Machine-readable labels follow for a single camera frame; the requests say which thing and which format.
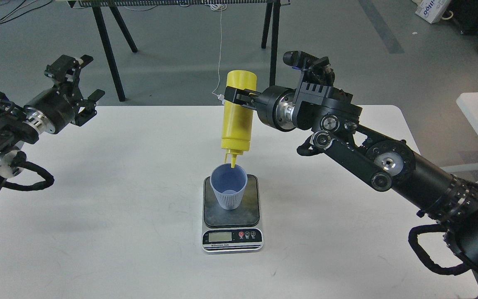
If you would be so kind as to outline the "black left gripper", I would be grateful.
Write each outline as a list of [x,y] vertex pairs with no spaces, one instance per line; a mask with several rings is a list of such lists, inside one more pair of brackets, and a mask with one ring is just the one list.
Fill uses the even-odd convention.
[[25,123],[38,134],[58,134],[69,123],[79,127],[97,115],[97,102],[105,95],[97,89],[88,97],[82,96],[78,87],[82,68],[94,58],[89,55],[71,57],[61,55],[53,64],[46,66],[45,76],[54,85],[33,98],[24,106]]

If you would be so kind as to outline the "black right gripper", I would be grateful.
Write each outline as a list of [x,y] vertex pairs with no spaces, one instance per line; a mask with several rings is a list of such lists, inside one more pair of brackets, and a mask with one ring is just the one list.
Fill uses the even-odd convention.
[[296,128],[292,122],[296,89],[270,86],[263,92],[226,87],[224,99],[233,104],[256,110],[262,123],[289,132]]

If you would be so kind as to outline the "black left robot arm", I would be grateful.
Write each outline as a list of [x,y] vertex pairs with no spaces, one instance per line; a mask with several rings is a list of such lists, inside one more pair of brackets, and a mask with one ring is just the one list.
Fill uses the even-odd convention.
[[89,55],[61,55],[46,66],[45,76],[53,87],[24,106],[0,92],[0,190],[37,191],[54,184],[54,177],[29,162],[20,147],[38,142],[44,132],[58,134],[70,123],[82,126],[96,116],[96,104],[105,92],[97,89],[84,97],[78,87],[82,69],[92,61]]

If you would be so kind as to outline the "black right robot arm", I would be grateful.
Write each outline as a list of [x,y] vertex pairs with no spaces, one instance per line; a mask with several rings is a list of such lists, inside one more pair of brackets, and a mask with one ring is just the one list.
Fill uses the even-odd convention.
[[335,88],[328,57],[288,51],[287,66],[301,71],[296,89],[262,92],[227,84],[224,99],[256,110],[280,131],[311,130],[297,148],[301,156],[325,154],[376,191],[390,189],[436,223],[410,230],[408,241],[427,269],[440,275],[478,273],[478,183],[448,174],[395,140],[360,124],[353,95]]

